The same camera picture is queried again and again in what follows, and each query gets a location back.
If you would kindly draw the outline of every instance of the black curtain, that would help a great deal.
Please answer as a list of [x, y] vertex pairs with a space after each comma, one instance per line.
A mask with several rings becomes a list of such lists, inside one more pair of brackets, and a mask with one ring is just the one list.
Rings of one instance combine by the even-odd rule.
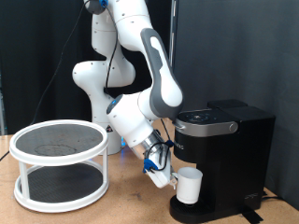
[[[33, 120], [38, 101], [56, 69], [82, 4], [82, 0], [1, 1], [0, 68], [8, 134], [28, 126]], [[171, 0], [150, 0], [148, 7], [152, 25], [168, 49]], [[91, 33], [92, 14], [84, 9], [36, 122], [91, 120], [90, 101], [72, 78], [76, 63], [105, 59], [94, 52]], [[143, 91], [151, 84], [143, 55], [127, 50], [124, 55], [135, 66], [136, 79], [129, 87], [111, 90], [113, 96]]]
[[179, 0], [185, 110], [237, 99], [277, 116], [265, 185], [299, 209], [299, 1]]

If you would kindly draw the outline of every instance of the black mesh tray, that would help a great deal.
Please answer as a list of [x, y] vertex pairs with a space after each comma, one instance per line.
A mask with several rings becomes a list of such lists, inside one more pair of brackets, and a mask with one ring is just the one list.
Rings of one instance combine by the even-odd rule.
[[103, 184], [102, 173], [84, 163], [42, 167], [28, 175], [30, 199], [41, 203], [66, 203], [84, 198]]
[[103, 141], [103, 135], [94, 128], [78, 124], [56, 124], [34, 129], [16, 142], [18, 150], [48, 157], [77, 154]]

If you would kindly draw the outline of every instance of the black cable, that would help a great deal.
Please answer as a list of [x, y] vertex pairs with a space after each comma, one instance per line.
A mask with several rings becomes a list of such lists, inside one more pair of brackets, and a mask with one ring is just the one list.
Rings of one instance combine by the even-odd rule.
[[9, 153], [9, 151], [8, 151], [3, 157], [1, 157], [0, 161], [1, 161], [2, 159], [4, 159], [4, 158], [8, 155], [8, 153]]
[[111, 56], [111, 59], [110, 59], [110, 63], [109, 63], [109, 67], [108, 67], [108, 72], [107, 72], [107, 79], [106, 79], [106, 87], [105, 87], [105, 91], [108, 95], [111, 95], [109, 94], [108, 92], [108, 81], [109, 81], [109, 75], [110, 75], [110, 70], [111, 70], [111, 65], [112, 65], [112, 60], [113, 60], [113, 57], [114, 57], [114, 54], [115, 54], [115, 51], [116, 51], [116, 48], [118, 46], [118, 40], [119, 40], [119, 33], [118, 33], [118, 28], [116, 27], [116, 23], [112, 17], [112, 14], [110, 12], [110, 10], [106, 7], [109, 15], [110, 15], [110, 18], [112, 19], [113, 21], [113, 25], [115, 27], [115, 32], [116, 32], [116, 41], [115, 41], [115, 46], [114, 46], [114, 49], [113, 49], [113, 53], [112, 53], [112, 56]]
[[153, 173], [153, 171], [162, 171], [163, 169], [165, 169], [166, 165], [167, 165], [167, 156], [168, 156], [168, 152], [169, 152], [169, 145], [167, 143], [164, 143], [164, 142], [158, 142], [158, 143], [155, 143], [153, 144], [150, 148], [149, 148], [149, 152], [148, 152], [148, 155], [150, 154], [151, 150], [157, 146], [157, 145], [166, 145], [167, 146], [167, 152], [166, 152], [166, 156], [165, 156], [165, 163], [164, 163], [164, 167], [161, 168], [161, 169], [154, 169], [153, 167], [150, 167], [149, 170]]
[[163, 119], [161, 119], [161, 122], [162, 122], [162, 124], [163, 124], [163, 126], [164, 126], [164, 129], [165, 129], [166, 133], [167, 133], [168, 140], [170, 140], [170, 136], [169, 136], [169, 133], [168, 133], [168, 131], [167, 131], [167, 129], [166, 129], [166, 126], [165, 126], [165, 124], [164, 124]]
[[284, 201], [283, 198], [281, 198], [281, 197], [279, 197], [279, 196], [274, 196], [274, 197], [263, 197], [263, 198], [262, 198], [262, 202], [263, 202], [263, 201], [266, 201], [266, 200], [269, 200], [269, 199], [277, 199], [277, 200], [282, 200], [282, 201]]
[[57, 67], [56, 67], [56, 70], [55, 70], [55, 72], [54, 72], [54, 75], [52, 76], [52, 78], [51, 78], [51, 80], [50, 80], [50, 82], [49, 82], [47, 88], [44, 90], [44, 92], [43, 92], [43, 94], [42, 94], [42, 96], [41, 96], [41, 98], [40, 98], [40, 100], [39, 100], [39, 103], [38, 103], [37, 108], [36, 108], [36, 113], [35, 113], [34, 119], [33, 119], [33, 121], [30, 123], [30, 125], [33, 125], [33, 124], [36, 122], [36, 117], [37, 117], [37, 113], [38, 113], [39, 107], [40, 107], [40, 105], [41, 105], [41, 103], [42, 103], [42, 101], [43, 101], [43, 99], [44, 99], [44, 97], [45, 97], [45, 95], [46, 95], [46, 93], [47, 93], [47, 91], [48, 91], [50, 85], [52, 84], [53, 80], [54, 80], [55, 77], [57, 76], [58, 70], [59, 70], [59, 68], [60, 68], [60, 66], [61, 66], [61, 63], [62, 63], [62, 61], [63, 61], [64, 49], [65, 49], [66, 45], [68, 44], [68, 41], [69, 41], [70, 38], [72, 37], [73, 33], [75, 32], [75, 29], [77, 28], [78, 21], [79, 21], [79, 19], [80, 19], [80, 17], [81, 17], [83, 8], [85, 8], [85, 5], [86, 5], [87, 3], [89, 3], [89, 2], [90, 2], [90, 1], [87, 1], [87, 2], [85, 2], [85, 3], [83, 4], [83, 6], [82, 6], [82, 8], [81, 8], [81, 11], [80, 11], [79, 14], [78, 14], [78, 18], [77, 18], [77, 21], [76, 21], [76, 23], [75, 23], [75, 26], [74, 26], [74, 28], [73, 28], [71, 34], [70, 34], [69, 37], [67, 38], [65, 44], [64, 44], [64, 47], [63, 47], [63, 50], [62, 50], [62, 54], [61, 54], [61, 56], [60, 56], [60, 60], [59, 60], [59, 62], [58, 62], [58, 65], [57, 65]]

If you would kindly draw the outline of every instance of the power cord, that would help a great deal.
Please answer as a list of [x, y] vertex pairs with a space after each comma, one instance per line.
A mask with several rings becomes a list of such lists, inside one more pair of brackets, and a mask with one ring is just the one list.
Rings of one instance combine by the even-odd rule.
[[269, 199], [277, 199], [277, 200], [284, 201], [284, 199], [279, 196], [273, 196], [273, 197], [262, 197], [262, 202], [269, 200]]
[[[40, 105], [41, 105], [41, 103], [42, 103], [42, 101], [43, 101], [43, 99], [44, 99], [44, 97], [45, 97], [45, 95], [46, 95], [46, 93], [47, 93], [47, 91], [48, 91], [50, 85], [52, 84], [53, 80], [54, 80], [55, 77], [57, 76], [57, 73], [58, 73], [58, 71], [59, 71], [59, 68], [60, 68], [60, 66], [61, 66], [61, 63], [62, 63], [62, 61], [63, 61], [64, 49], [65, 49], [66, 45], [68, 44], [68, 41], [70, 40], [70, 38], [72, 37], [73, 33], [75, 32], [75, 30], [76, 30], [76, 28], [77, 28], [78, 21], [79, 21], [79, 19], [80, 19], [80, 17], [81, 17], [83, 8], [85, 8], [86, 4], [89, 3], [89, 2], [90, 2], [90, 1], [87, 1], [87, 2], [85, 2], [85, 3], [83, 4], [83, 6], [82, 6], [82, 8], [81, 8], [81, 10], [80, 10], [80, 12], [79, 12], [79, 14], [78, 14], [78, 18], [77, 18], [77, 21], [76, 21], [76, 23], [75, 23], [75, 26], [74, 26], [74, 28], [73, 28], [71, 34], [70, 34], [69, 37], [67, 38], [65, 44], [64, 44], [64, 47], [63, 47], [63, 50], [62, 50], [62, 54], [61, 54], [61, 56], [60, 56], [60, 60], [59, 60], [59, 62], [58, 62], [58, 65], [57, 65], [57, 67], [56, 67], [56, 70], [55, 70], [55, 72], [54, 72], [54, 75], [52, 76], [52, 78], [51, 78], [51, 80], [50, 80], [50, 82], [49, 82], [47, 88], [44, 90], [44, 92], [43, 92], [43, 94], [42, 94], [42, 96], [41, 96], [41, 98], [40, 98], [40, 100], [39, 100], [39, 102], [38, 102], [38, 105], [37, 105], [37, 108], [36, 108], [36, 113], [35, 113], [34, 119], [33, 119], [33, 121], [32, 121], [29, 125], [33, 125], [33, 124], [36, 122], [36, 117], [37, 117], [37, 113], [38, 113], [39, 107], [40, 107]], [[1, 157], [0, 161], [1, 161], [3, 158], [5, 158], [8, 154], [9, 154], [9, 151], [8, 151], [3, 157]]]
[[113, 21], [113, 25], [114, 25], [114, 27], [115, 27], [115, 32], [116, 32], [115, 46], [114, 46], [113, 53], [112, 53], [112, 56], [111, 56], [111, 59], [110, 59], [110, 63], [109, 63], [109, 67], [108, 67], [108, 72], [107, 72], [106, 86], [105, 86], [105, 88], [104, 88], [104, 92], [111, 96], [111, 94], [109, 94], [109, 92], [108, 92], [108, 81], [109, 81], [109, 75], [110, 75], [110, 70], [111, 70], [112, 60], [113, 60], [113, 57], [114, 57], [116, 48], [117, 48], [117, 46], [118, 46], [119, 33], [118, 33], [118, 28], [117, 28], [117, 26], [116, 26], [116, 23], [115, 23], [115, 21], [114, 21], [114, 19], [113, 19], [113, 17], [112, 17], [112, 14], [111, 14], [109, 8], [106, 7], [106, 10], [108, 11], [108, 13], [109, 13], [109, 15], [110, 15], [110, 18], [111, 18], [112, 21]]

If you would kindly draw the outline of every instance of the blue light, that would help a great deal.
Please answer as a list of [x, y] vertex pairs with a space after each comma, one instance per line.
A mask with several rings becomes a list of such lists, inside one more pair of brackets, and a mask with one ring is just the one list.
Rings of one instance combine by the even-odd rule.
[[123, 141], [123, 137], [121, 138], [121, 147], [125, 147], [125, 142]]

